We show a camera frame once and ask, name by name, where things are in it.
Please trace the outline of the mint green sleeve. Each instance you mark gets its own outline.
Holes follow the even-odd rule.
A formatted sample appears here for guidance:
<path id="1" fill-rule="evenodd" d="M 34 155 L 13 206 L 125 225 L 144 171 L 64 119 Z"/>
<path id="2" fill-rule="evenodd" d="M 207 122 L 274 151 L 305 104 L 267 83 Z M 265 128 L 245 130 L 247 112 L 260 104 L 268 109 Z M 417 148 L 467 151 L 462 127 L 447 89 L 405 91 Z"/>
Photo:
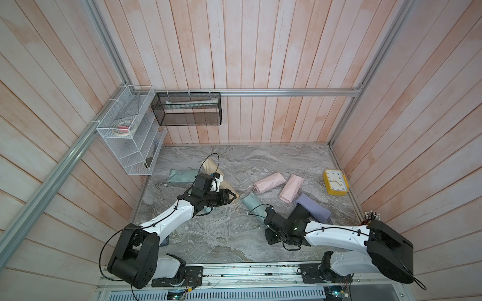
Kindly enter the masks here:
<path id="1" fill-rule="evenodd" d="M 191 170 L 176 170 L 173 169 L 169 173 L 169 177 L 167 179 L 168 183 L 193 183 L 198 175 L 198 171 L 191 169 Z"/>

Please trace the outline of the beige umbrella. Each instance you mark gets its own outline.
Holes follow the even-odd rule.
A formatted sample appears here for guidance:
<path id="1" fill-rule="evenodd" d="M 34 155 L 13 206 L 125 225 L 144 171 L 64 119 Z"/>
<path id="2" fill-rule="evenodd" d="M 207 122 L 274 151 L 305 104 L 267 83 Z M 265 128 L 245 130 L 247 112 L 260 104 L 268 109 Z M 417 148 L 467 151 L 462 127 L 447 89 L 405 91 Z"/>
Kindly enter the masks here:
<path id="1" fill-rule="evenodd" d="M 202 164 L 202 169 L 207 173 L 207 174 L 213 174 L 213 173 L 218 173 L 219 175 L 222 176 L 222 182 L 220 184 L 220 188 L 222 189 L 229 189 L 232 193 L 234 193 L 239 199 L 239 194 L 236 192 L 236 190 L 232 187 L 232 185 L 229 182 L 226 182 L 224 174 L 221 170 L 217 169 L 217 164 L 211 159 L 208 158 L 203 164 Z"/>

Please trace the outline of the mint green umbrella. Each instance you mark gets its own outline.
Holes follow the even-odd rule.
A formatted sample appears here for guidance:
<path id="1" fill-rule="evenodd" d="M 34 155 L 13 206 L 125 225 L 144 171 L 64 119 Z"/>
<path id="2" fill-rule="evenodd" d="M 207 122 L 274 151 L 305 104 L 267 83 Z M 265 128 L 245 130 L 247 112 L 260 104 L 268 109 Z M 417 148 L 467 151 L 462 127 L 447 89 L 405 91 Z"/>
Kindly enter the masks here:
<path id="1" fill-rule="evenodd" d="M 266 218 L 266 208 L 268 204 L 264 204 L 259 197 L 250 193 L 242 199 L 242 203 L 247 207 L 249 213 L 248 215 L 257 217 L 262 223 Z"/>

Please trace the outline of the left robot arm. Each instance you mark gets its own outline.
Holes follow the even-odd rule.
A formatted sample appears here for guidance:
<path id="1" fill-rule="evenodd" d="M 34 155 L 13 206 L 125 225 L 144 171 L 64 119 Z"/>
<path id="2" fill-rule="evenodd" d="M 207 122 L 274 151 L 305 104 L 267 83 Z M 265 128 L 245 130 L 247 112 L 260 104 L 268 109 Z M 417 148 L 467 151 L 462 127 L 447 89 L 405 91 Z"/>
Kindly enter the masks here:
<path id="1" fill-rule="evenodd" d="M 144 288 L 152 280 L 168 285 L 188 286 L 186 263 L 176 255 L 160 256 L 159 248 L 178 227 L 198 216 L 204 209 L 231 204 L 238 196 L 222 188 L 219 173 L 199 174 L 174 204 L 157 217 L 141 224 L 128 224 L 120 235 L 107 265 L 116 282 L 126 282 L 136 289 Z"/>

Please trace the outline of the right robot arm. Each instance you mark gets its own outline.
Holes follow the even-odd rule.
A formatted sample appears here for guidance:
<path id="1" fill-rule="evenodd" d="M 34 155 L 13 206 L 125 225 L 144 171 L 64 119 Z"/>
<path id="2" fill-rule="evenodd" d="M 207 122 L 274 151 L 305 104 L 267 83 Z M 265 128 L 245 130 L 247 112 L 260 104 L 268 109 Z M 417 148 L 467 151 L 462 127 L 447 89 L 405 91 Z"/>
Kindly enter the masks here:
<path id="1" fill-rule="evenodd" d="M 270 245 L 281 243 L 288 251 L 307 247 L 331 247 L 320 263 L 320 275 L 330 282 L 356 273 L 379 273 L 399 283 L 414 283 L 413 244 L 387 224 L 347 227 L 311 221 L 298 205 L 288 218 L 268 207 L 263 214 Z"/>

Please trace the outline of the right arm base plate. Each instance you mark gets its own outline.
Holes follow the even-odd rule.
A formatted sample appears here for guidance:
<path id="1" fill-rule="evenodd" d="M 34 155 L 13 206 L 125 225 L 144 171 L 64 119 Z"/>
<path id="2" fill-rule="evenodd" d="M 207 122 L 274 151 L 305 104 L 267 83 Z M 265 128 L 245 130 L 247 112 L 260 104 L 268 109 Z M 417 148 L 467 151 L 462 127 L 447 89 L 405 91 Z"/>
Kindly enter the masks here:
<path id="1" fill-rule="evenodd" d="M 314 283 L 341 283 L 349 284 L 352 282 L 352 275 L 340 276 L 330 268 L 325 268 L 321 263 L 305 263 L 301 264 L 298 273 L 305 284 Z"/>

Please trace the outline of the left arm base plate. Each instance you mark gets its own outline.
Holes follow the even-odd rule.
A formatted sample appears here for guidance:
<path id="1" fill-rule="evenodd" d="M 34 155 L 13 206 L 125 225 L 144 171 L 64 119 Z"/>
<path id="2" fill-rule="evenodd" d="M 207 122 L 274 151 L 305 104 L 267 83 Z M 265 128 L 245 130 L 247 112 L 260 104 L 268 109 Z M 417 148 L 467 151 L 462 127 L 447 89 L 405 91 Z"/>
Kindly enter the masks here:
<path id="1" fill-rule="evenodd" d="M 152 287 L 163 288 L 197 288 L 203 282 L 203 267 L 196 265 L 192 267 L 182 267 L 173 278 L 152 279 Z"/>

